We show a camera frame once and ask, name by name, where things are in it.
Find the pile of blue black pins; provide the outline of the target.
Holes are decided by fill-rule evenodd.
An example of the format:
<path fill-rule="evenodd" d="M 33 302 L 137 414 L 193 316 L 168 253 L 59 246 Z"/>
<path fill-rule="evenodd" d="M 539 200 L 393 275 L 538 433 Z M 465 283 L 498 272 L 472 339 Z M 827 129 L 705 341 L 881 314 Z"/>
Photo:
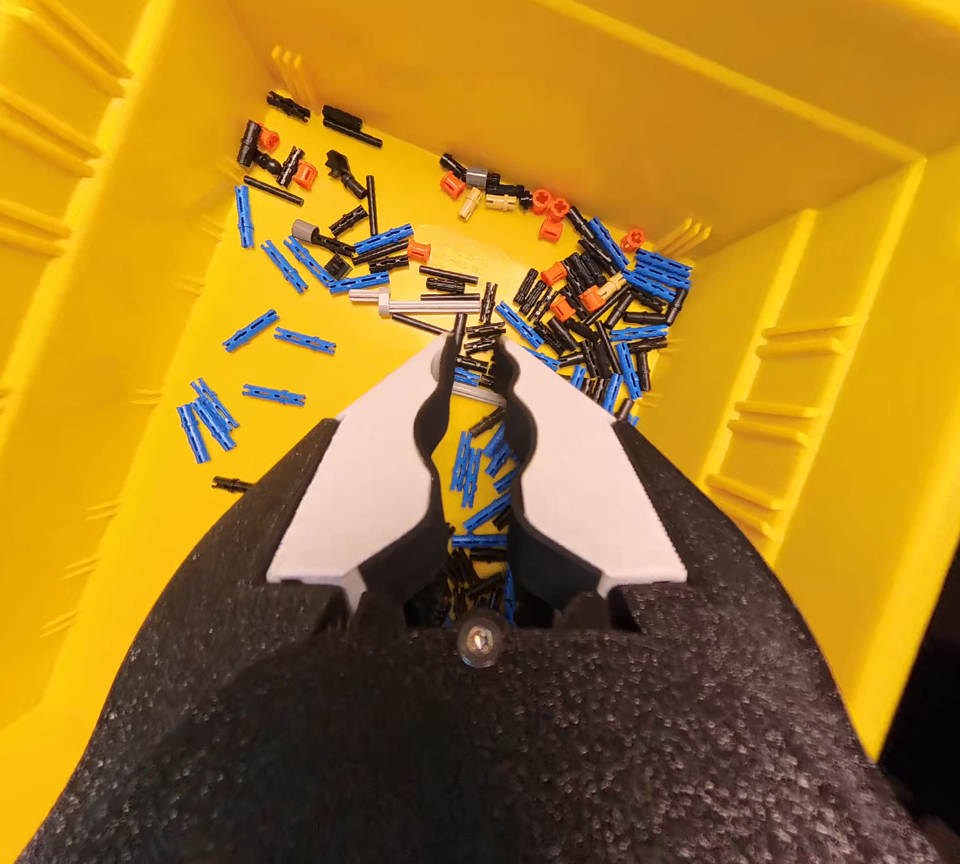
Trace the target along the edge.
<path fill-rule="evenodd" d="M 547 368 L 610 414 L 635 423 L 633 403 L 650 385 L 648 355 L 666 347 L 668 328 L 690 288 L 689 268 L 639 250 L 643 235 L 632 232 L 622 248 L 611 253 L 608 235 L 599 235 L 598 222 L 586 222 L 576 208 L 540 189 L 531 195 L 521 186 L 503 185 L 496 174 L 487 184 L 465 183 L 466 172 L 452 155 L 439 161 L 440 188 L 462 198 L 461 218 L 476 206 L 510 211 L 516 207 L 546 212 L 539 235 L 555 241 L 563 230 L 561 210 L 568 211 L 580 246 L 548 268 L 529 270 L 511 302 L 499 294 L 498 283 L 478 285 L 479 277 L 438 268 L 431 261 L 433 243 L 451 257 L 456 246 L 449 236 L 431 237 L 429 230 L 406 222 L 391 229 L 378 223 L 376 179 L 366 182 L 352 173 L 339 150 L 326 156 L 329 174 L 353 193 L 357 203 L 330 224 L 327 232 L 314 222 L 295 220 L 291 233 L 261 247 L 271 264 L 299 293 L 307 292 L 302 270 L 323 288 L 328 298 L 312 297 L 317 315 L 296 313 L 284 320 L 275 308 L 232 333 L 223 353 L 246 353 L 251 347 L 259 376 L 276 377 L 291 367 L 284 354 L 309 353 L 308 364 L 296 364 L 294 388 L 267 387 L 242 374 L 242 394 L 276 406 L 323 410 L 333 417 L 337 402 L 360 397 L 366 385 L 379 385 L 397 370 L 400 357 L 413 355 L 413 346 L 397 340 L 386 346 L 394 327 L 409 327 L 418 344 L 438 342 L 448 332 L 438 318 L 450 318 L 450 331 L 461 342 L 455 360 L 453 393 L 491 404 L 490 413 L 465 429 L 455 456 L 449 494 L 461 495 L 461 509 L 473 509 L 480 474 L 492 480 L 494 497 L 486 507 L 458 516 L 462 533 L 446 529 L 450 544 L 443 550 L 444 569 L 411 598 L 406 613 L 414 627 L 449 625 L 470 609 L 503 612 L 522 627 L 544 627 L 549 607 L 527 594 L 508 559 L 508 533 L 516 522 L 511 503 L 519 479 L 518 457 L 511 450 L 502 422 L 497 391 L 497 346 L 515 333 L 519 343 Z M 624 253 L 637 249 L 643 268 L 636 278 Z"/>

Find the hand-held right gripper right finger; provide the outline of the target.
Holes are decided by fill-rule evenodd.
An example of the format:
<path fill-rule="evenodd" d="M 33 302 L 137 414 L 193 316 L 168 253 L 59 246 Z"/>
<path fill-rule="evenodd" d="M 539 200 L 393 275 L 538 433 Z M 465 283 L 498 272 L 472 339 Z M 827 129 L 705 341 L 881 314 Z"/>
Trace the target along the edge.
<path fill-rule="evenodd" d="M 517 462 L 508 555 L 521 588 L 567 607 L 582 594 L 686 583 L 634 461 L 639 434 L 514 342 L 498 344 L 493 371 Z"/>

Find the yellow plastic bin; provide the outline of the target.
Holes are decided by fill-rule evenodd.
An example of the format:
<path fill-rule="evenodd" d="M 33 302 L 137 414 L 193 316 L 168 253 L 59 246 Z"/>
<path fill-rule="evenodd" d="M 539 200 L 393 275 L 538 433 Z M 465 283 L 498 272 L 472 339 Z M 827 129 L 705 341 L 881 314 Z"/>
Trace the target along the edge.
<path fill-rule="evenodd" d="M 551 246 L 454 222 L 442 151 L 692 265 L 640 430 L 780 576 L 878 758 L 958 532 L 958 0 L 2 0 L 2 861 L 232 499 L 173 421 L 187 371 L 307 392 L 239 400 L 225 459 L 265 465 L 427 339 L 228 237 L 267 112 L 502 294 Z"/>

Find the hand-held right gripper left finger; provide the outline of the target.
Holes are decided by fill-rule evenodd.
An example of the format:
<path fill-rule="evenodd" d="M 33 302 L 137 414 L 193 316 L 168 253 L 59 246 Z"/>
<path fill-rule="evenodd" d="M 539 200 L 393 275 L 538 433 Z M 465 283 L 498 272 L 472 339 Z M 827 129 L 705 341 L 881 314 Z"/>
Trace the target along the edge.
<path fill-rule="evenodd" d="M 443 569 L 444 483 L 458 340 L 445 333 L 335 418 L 336 428 L 267 568 L 270 583 L 366 593 L 402 606 Z"/>

